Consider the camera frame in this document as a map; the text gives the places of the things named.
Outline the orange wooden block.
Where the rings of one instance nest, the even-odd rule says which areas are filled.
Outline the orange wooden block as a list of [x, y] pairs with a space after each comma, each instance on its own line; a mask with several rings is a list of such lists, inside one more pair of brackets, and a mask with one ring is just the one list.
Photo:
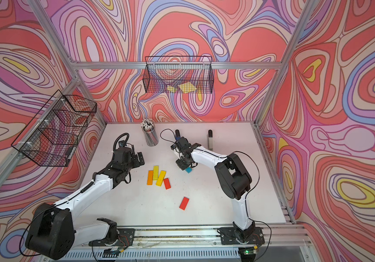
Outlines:
[[154, 171], [149, 170], [148, 171], [148, 177], [147, 177], [147, 185], [151, 186], [153, 184], [153, 178], [154, 178]]

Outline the lime yellow wooden block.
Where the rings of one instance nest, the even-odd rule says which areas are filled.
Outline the lime yellow wooden block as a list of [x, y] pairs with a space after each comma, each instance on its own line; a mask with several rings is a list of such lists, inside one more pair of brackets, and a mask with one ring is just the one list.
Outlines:
[[159, 166], [155, 165], [153, 167], [153, 180], [157, 180], [159, 177]]

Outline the golden yellow wooden block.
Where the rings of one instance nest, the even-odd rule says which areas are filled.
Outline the golden yellow wooden block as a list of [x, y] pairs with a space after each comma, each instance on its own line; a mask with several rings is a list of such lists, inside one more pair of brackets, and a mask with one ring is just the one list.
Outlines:
[[162, 184], [163, 184], [163, 181], [165, 179], [165, 176], [166, 176], [166, 171], [164, 170], [161, 170], [160, 173], [159, 173], [159, 176], [158, 176], [158, 179], [157, 179], [157, 182], [156, 182], [156, 185], [161, 187]]

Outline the small red wooden block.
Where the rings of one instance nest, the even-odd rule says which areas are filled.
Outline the small red wooden block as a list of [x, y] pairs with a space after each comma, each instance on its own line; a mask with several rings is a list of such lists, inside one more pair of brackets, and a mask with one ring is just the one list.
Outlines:
[[169, 189], [171, 188], [171, 184], [170, 184], [170, 180], [169, 180], [169, 178], [165, 178], [165, 179], [163, 180], [163, 182], [164, 182], [164, 185], [165, 185], [165, 189], [166, 189], [166, 190], [169, 190]]

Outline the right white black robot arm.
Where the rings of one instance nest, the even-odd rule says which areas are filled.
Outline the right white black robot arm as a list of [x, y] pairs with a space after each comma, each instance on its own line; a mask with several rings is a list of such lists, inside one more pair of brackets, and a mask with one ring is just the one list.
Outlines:
[[181, 170], [202, 164], [215, 171], [222, 191], [232, 200], [234, 237], [245, 243], [255, 230], [247, 200], [253, 180], [239, 156], [218, 154], [198, 143], [189, 143], [185, 137], [177, 138], [171, 150], [178, 156], [176, 164]]

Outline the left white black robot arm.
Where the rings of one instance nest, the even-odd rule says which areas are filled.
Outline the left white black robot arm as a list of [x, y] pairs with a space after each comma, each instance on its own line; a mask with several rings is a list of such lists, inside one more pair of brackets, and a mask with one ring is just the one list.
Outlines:
[[114, 150], [111, 161], [82, 188], [53, 204], [43, 203], [22, 236], [20, 244], [38, 254], [54, 260], [64, 257], [72, 248], [100, 241], [114, 245], [119, 240], [117, 223], [108, 218], [75, 227], [77, 218], [101, 196], [116, 188], [120, 183], [131, 182], [130, 172], [145, 164], [142, 153], [133, 147], [119, 147]]

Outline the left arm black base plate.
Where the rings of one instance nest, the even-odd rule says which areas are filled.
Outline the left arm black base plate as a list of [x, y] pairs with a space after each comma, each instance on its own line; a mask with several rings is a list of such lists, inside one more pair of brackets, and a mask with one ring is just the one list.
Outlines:
[[91, 247], [129, 247], [133, 245], [135, 238], [134, 228], [118, 228], [117, 233], [108, 235], [101, 240], [94, 240], [89, 242]]

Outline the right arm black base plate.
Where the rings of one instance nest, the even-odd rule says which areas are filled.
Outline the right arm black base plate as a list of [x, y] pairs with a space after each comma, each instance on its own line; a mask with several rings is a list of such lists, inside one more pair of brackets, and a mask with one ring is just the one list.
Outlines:
[[254, 245], [262, 246], [266, 243], [261, 227], [251, 227], [240, 230], [235, 227], [222, 227], [217, 229], [222, 245]]

